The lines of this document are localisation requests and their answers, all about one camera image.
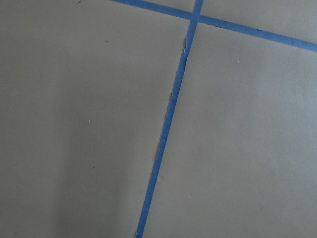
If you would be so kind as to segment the long blue tape strip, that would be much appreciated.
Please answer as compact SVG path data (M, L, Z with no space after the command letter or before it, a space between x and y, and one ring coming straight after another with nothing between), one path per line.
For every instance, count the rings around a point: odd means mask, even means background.
M136 228L136 233L135 233L136 238L143 237L144 229L146 226L148 214L150 211L150 207L151 207L151 203L152 203L152 199L153 199L153 195L155 191L155 186L159 176L160 166L162 163L165 147L166 147L168 136L169 136L169 131L170 131L172 120L173 120L173 115L175 112L178 96L180 93L183 77L185 74L187 59L190 54L190 50L191 50L191 46L195 36L195 31L197 28L198 19L201 13L202 5L203 5L202 0L195 1L193 11L191 12L190 22L189 22L189 26L188 26L186 37L185 37L185 46L181 53L179 65L177 68L173 88L171 91L168 107L167 107L164 122L163 122L161 135L159 138L158 151L154 159L154 163L153 163L147 191L145 194L138 226Z

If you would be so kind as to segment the crossing blue tape strip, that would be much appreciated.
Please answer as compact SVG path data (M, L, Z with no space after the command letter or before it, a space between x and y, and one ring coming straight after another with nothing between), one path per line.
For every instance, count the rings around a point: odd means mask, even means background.
M174 17L178 17L178 18L182 18L186 20L190 20L192 17L191 12L149 2L149 1L144 1L144 0L119 0L118 3L130 5L130 6L134 6L134 7L154 11L154 12L159 12L162 14L166 14L166 15L170 15L170 16L174 16ZM288 37L285 35L276 34L273 32L269 32L269 31L233 23L233 22L220 20L217 18L200 15L198 18L198 22L201 24L210 25L213 27L218 27L221 29L242 33L245 35L250 35L253 37L258 37L258 38L266 39L273 42L282 43L285 45L305 49L312 52L317 51L316 43L311 43L308 41Z

